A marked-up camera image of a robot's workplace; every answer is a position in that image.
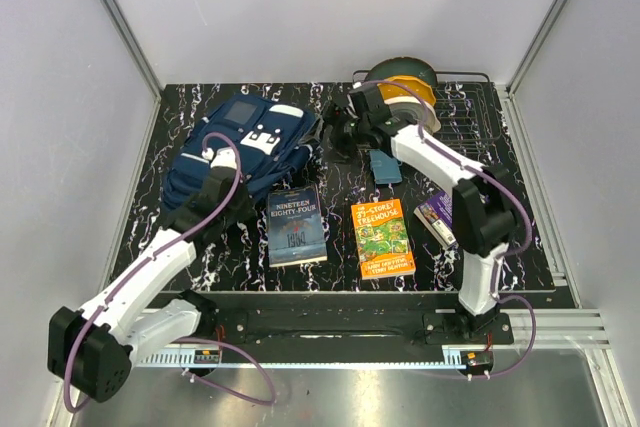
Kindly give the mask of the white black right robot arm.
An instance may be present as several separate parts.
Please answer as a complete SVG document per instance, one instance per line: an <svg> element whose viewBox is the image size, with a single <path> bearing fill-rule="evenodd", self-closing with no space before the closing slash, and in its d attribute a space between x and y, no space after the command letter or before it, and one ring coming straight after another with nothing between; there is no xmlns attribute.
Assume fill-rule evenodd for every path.
<svg viewBox="0 0 640 427"><path fill-rule="evenodd" d="M433 105L405 85L384 99L380 81L365 81L324 107L330 144L342 156L381 150L436 183L452 205L452 233L463 254L463 280L450 320L457 337L476 343L499 314L498 270L518 227L517 199L504 169L475 162L435 139Z"/></svg>

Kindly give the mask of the purple paperback book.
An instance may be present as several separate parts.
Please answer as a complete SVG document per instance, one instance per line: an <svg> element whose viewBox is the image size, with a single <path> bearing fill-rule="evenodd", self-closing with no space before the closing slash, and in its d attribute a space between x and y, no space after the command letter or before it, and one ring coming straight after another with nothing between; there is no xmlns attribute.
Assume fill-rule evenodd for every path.
<svg viewBox="0 0 640 427"><path fill-rule="evenodd" d="M444 248L457 245L452 226L452 200L444 191L419 204L414 215Z"/></svg>

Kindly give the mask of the navy blue student backpack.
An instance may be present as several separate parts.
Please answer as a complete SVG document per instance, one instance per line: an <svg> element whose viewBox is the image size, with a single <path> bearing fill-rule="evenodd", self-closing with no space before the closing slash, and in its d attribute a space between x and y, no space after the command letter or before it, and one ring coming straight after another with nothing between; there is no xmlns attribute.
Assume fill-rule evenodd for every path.
<svg viewBox="0 0 640 427"><path fill-rule="evenodd" d="M240 155L250 195L266 197L281 179L301 171L318 145L319 117L293 105L250 94L236 94L202 117L174 158L163 181L162 204L172 211L203 186L214 156L228 144L206 136L226 136Z"/></svg>

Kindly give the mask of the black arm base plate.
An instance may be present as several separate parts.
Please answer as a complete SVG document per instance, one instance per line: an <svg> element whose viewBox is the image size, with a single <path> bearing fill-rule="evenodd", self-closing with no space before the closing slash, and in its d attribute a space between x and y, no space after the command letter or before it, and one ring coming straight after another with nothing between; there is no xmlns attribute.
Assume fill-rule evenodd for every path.
<svg viewBox="0 0 640 427"><path fill-rule="evenodd" d="M426 345L511 346L510 318L473 323L457 312L406 309L224 309L213 334L231 343L265 339L402 339Z"/></svg>

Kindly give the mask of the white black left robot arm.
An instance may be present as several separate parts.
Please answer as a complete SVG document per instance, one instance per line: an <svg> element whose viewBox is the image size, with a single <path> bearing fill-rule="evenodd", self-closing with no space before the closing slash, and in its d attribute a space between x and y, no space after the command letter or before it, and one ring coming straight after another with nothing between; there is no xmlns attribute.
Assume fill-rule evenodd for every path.
<svg viewBox="0 0 640 427"><path fill-rule="evenodd" d="M215 334L216 304L192 290L151 315L142 312L229 227L253 214L240 169L213 167L201 189L169 214L147 249L115 281L81 307L53 314L47 368L62 379L69 411L79 409L71 399L73 389L105 402L140 361L183 338L203 343Z"/></svg>

